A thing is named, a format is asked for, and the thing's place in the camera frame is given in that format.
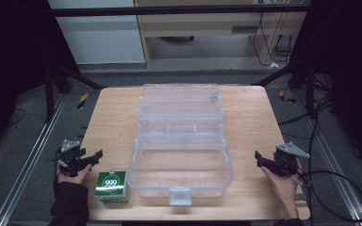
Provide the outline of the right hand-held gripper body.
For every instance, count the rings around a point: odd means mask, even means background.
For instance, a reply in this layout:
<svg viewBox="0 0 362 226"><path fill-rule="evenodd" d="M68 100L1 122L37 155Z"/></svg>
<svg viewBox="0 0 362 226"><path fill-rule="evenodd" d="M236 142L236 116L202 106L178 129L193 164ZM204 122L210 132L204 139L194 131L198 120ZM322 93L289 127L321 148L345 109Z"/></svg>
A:
<svg viewBox="0 0 362 226"><path fill-rule="evenodd" d="M281 177L293 175L297 172L297 157L309 158L310 154L290 143L278 144L273 153L275 161L275 174Z"/></svg>

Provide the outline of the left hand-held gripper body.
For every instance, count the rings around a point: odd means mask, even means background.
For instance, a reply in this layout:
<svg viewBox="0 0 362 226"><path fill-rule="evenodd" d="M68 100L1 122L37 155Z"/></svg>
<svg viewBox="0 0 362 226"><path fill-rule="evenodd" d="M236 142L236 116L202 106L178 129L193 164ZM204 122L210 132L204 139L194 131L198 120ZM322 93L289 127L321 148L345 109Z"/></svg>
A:
<svg viewBox="0 0 362 226"><path fill-rule="evenodd" d="M65 139L54 156L54 161L60 164L60 169L67 171L71 177L75 177L87 166L85 159L78 156L79 149L79 141Z"/></svg>

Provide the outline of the green and white carton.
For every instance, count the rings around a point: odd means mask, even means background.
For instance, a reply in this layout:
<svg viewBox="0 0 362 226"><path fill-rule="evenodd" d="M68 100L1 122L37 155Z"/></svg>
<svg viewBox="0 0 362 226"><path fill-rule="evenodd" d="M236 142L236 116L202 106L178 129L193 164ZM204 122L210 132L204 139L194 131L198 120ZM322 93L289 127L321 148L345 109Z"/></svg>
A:
<svg viewBox="0 0 362 226"><path fill-rule="evenodd" d="M102 203L128 202L126 171L100 172L94 196Z"/></svg>

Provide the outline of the clear plastic storage box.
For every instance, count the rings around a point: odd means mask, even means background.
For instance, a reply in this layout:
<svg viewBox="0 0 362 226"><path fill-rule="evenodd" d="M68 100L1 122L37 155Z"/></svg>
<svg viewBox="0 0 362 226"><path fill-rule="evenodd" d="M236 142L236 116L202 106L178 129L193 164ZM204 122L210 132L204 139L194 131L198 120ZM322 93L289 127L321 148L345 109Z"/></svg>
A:
<svg viewBox="0 0 362 226"><path fill-rule="evenodd" d="M234 175L216 84L145 84L126 174L142 197L191 205L222 196Z"/></svg>

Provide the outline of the person's left hand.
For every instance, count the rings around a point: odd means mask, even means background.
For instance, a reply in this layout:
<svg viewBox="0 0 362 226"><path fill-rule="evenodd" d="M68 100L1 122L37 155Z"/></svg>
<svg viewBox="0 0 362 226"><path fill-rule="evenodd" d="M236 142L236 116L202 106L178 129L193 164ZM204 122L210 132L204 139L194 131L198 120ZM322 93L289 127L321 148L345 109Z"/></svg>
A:
<svg viewBox="0 0 362 226"><path fill-rule="evenodd" d="M78 172L78 174L75 177L71 177L68 176L65 172L63 172L60 169L60 165L57 165L57 180L58 183L73 183L73 184L79 184L79 185L83 185L84 184L84 180L87 177L87 175L89 174L89 172L91 171L91 165L87 165L84 169L82 169L81 171Z"/></svg>

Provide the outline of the person's right hand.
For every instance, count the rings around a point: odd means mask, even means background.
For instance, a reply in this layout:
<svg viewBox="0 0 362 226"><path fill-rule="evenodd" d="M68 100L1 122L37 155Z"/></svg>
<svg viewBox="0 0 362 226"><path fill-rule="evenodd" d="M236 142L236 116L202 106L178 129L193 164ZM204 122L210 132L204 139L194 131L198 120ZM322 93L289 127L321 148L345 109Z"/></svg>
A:
<svg viewBox="0 0 362 226"><path fill-rule="evenodd" d="M295 194L297 190L296 180L299 178L297 173L285 177L277 176L266 167L261 167L264 174L270 179L275 196L281 203L281 206L287 209L295 209Z"/></svg>

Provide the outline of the yellow and black tape strip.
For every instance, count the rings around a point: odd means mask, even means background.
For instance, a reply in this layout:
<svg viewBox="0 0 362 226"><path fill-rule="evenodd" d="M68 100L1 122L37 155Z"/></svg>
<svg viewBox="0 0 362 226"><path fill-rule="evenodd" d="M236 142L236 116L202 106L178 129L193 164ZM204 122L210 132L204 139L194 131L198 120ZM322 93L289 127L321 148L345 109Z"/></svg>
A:
<svg viewBox="0 0 362 226"><path fill-rule="evenodd" d="M294 98L288 97L287 93L283 92L282 90L279 90L279 97L282 100L284 100L285 102L289 103L289 104L295 104L296 103Z"/></svg>
<svg viewBox="0 0 362 226"><path fill-rule="evenodd" d="M84 104L86 103L87 99L88 99L89 94L88 93L83 93L80 97L80 100L77 104L77 109L82 109Z"/></svg>

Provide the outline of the black metal stand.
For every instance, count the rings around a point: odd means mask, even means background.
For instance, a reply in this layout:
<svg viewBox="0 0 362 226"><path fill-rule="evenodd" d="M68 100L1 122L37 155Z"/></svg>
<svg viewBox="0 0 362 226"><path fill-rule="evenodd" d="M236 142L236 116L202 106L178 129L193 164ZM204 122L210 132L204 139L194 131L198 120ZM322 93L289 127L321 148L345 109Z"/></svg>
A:
<svg viewBox="0 0 362 226"><path fill-rule="evenodd" d="M66 76L71 76L77 81L87 85L92 89L104 89L105 86L99 85L90 79L84 77L81 73L77 73L62 65L53 65L45 69L44 72L44 86L45 86L45 100L46 100L46 122L53 119L54 107L54 94L53 84L56 84L61 93L69 93L72 89Z"/></svg>
<svg viewBox="0 0 362 226"><path fill-rule="evenodd" d="M299 88L302 83L305 83L305 109L309 116L315 118L314 110L314 65L308 60L292 60L286 67L273 73L258 82L253 83L253 86L265 87L270 82L279 77L290 73L291 77L288 81L288 86L292 89Z"/></svg>

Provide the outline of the white cabinet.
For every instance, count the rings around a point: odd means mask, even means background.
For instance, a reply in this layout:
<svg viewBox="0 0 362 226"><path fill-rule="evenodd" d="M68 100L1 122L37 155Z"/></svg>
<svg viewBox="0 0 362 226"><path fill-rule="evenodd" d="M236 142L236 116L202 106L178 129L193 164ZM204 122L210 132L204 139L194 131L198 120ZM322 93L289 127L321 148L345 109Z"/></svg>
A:
<svg viewBox="0 0 362 226"><path fill-rule="evenodd" d="M48 0L52 9L128 8L133 0ZM144 63L136 16L57 17L78 65Z"/></svg>

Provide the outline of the black curtain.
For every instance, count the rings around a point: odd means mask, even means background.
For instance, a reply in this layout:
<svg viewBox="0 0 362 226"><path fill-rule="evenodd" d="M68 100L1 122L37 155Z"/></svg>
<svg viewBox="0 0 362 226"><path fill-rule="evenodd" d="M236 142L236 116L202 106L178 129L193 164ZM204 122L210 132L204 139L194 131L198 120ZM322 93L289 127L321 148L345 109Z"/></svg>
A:
<svg viewBox="0 0 362 226"><path fill-rule="evenodd" d="M362 0L311 0L293 57L332 78L332 98L362 153Z"/></svg>
<svg viewBox="0 0 362 226"><path fill-rule="evenodd" d="M0 134L17 97L43 83L39 51L28 30L48 45L56 63L78 70L57 20L31 13L50 8L48 0L0 0Z"/></svg>

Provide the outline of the light wooden desk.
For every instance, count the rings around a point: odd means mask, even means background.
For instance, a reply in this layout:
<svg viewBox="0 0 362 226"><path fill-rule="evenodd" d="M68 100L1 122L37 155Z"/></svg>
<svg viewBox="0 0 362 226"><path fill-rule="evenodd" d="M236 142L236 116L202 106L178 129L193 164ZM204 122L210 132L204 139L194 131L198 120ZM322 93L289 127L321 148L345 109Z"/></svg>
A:
<svg viewBox="0 0 362 226"><path fill-rule="evenodd" d="M137 7L171 6L248 6L301 5L304 0L133 0ZM145 40L158 37L188 37L247 34L259 62L274 61L272 53L282 36L296 36L303 25L303 12L256 12L140 15L141 36Z"/></svg>

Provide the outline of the black horizontal bar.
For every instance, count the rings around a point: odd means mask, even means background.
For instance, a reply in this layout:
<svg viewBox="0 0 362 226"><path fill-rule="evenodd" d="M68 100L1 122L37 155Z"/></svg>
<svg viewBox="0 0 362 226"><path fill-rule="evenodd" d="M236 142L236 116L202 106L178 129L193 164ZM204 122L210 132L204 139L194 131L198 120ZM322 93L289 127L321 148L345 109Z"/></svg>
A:
<svg viewBox="0 0 362 226"><path fill-rule="evenodd" d="M303 12L311 10L310 5L248 5L248 6L171 6L137 8L63 8L51 9L49 14L56 17L81 16L128 16L128 15L172 15L172 14L213 14L213 13L256 13L256 12Z"/></svg>

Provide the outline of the aluminium floor rail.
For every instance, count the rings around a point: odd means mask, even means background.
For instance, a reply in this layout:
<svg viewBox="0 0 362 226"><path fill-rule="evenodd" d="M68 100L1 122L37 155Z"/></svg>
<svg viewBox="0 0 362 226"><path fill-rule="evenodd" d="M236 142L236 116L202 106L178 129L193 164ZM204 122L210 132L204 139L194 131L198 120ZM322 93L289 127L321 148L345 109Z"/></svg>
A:
<svg viewBox="0 0 362 226"><path fill-rule="evenodd" d="M319 204L324 210L326 210L329 214L335 216L336 218L351 222L355 226L362 226L362 189L345 175L341 166L335 159L334 155L331 153L328 143L326 142L321 132L320 126L318 125L317 116L319 110L324 105L327 105L328 101L326 99L318 101L318 103L314 106L315 118L312 119L305 109L305 96L300 91L294 92L294 96L299 107L305 113L306 122L312 130L308 148L310 159L308 160L308 172L306 174L308 175L308 178L311 178L311 176L314 174L330 175L337 188L339 196L344 201L344 204L350 216L344 217L333 211L330 207L326 207L323 201L315 193L314 186L310 186L307 189L310 193L307 201L316 201L317 204ZM311 162L313 160L312 148L314 144L317 145L317 150L323 158L326 169L311 169Z"/></svg>
<svg viewBox="0 0 362 226"><path fill-rule="evenodd" d="M58 121L58 117L61 114L63 106L67 100L67 94L59 94L58 101L55 103L54 113L51 119L44 124L41 132L35 141L33 148L31 149L21 171L19 172L11 190L9 191L5 201L0 207L0 226L7 226L10 217L22 197L26 184L36 167L37 162L41 156L42 151Z"/></svg>

